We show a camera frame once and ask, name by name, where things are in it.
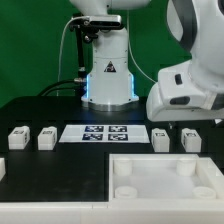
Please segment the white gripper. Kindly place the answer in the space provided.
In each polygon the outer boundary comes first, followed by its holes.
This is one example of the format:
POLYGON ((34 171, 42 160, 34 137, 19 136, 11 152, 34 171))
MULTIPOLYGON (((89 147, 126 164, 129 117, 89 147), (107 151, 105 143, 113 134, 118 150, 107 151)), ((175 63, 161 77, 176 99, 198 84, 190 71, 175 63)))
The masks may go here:
POLYGON ((191 60, 161 69, 146 102, 150 121, 224 119, 224 75, 191 60))

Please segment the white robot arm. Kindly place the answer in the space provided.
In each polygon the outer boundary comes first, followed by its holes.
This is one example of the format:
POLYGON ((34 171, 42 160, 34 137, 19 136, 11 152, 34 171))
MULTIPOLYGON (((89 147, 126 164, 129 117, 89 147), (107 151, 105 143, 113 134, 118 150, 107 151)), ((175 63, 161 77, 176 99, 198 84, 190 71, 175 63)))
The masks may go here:
MULTIPOLYGON (((93 41, 85 106, 116 111, 138 100, 128 69, 128 32, 110 9, 132 10, 151 0, 70 0, 93 41)), ((168 0, 166 22, 191 59, 163 68, 146 102, 151 121, 224 119, 224 0, 168 0)))

